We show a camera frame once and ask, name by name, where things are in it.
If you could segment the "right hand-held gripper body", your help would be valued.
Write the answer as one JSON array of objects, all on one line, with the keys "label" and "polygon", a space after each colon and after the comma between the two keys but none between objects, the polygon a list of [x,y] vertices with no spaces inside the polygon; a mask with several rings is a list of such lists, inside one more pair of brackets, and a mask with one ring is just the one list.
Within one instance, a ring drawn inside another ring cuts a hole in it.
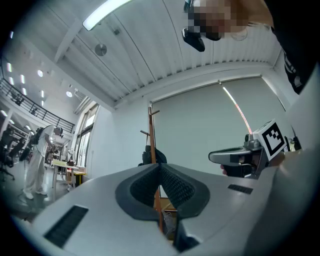
[{"label": "right hand-held gripper body", "polygon": [[284,136],[276,122],[272,119],[255,130],[246,134],[244,145],[252,155],[251,174],[246,178],[258,179],[262,170],[287,146]]}]

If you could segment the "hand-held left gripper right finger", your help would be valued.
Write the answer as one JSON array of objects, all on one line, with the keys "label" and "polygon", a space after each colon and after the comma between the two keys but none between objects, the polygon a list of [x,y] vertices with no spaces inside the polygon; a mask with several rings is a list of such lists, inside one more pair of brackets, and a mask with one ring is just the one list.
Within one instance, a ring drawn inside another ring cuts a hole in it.
[{"label": "hand-held left gripper right finger", "polygon": [[160,252],[245,252],[255,224],[250,207],[259,181],[162,164],[161,184],[177,210],[175,245]]}]

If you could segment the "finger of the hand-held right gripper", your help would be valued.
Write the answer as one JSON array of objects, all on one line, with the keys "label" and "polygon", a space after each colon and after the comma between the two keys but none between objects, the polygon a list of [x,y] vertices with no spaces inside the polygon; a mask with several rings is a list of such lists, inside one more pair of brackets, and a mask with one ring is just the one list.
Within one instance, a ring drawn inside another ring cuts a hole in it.
[{"label": "finger of the hand-held right gripper", "polygon": [[241,165],[245,162],[245,157],[251,155],[251,151],[244,146],[232,147],[212,151],[208,154],[208,159],[221,165]]}]

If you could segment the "person's right hand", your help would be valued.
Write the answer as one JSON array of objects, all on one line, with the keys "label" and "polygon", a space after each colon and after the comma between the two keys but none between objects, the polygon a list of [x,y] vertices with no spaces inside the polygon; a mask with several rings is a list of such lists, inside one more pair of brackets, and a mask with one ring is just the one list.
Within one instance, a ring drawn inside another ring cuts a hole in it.
[{"label": "person's right hand", "polygon": [[253,168],[251,165],[244,166],[229,166],[220,165],[222,173],[228,177],[244,178],[247,175],[251,175]]}]

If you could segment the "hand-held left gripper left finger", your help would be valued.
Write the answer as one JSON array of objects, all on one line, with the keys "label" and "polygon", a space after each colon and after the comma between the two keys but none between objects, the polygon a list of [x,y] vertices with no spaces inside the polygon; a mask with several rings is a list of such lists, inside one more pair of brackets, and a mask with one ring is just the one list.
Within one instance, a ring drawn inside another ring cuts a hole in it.
[{"label": "hand-held left gripper left finger", "polygon": [[39,246],[53,256],[176,256],[158,223],[137,220],[117,203],[124,180],[156,168],[148,164],[91,179],[62,196],[33,221]]}]

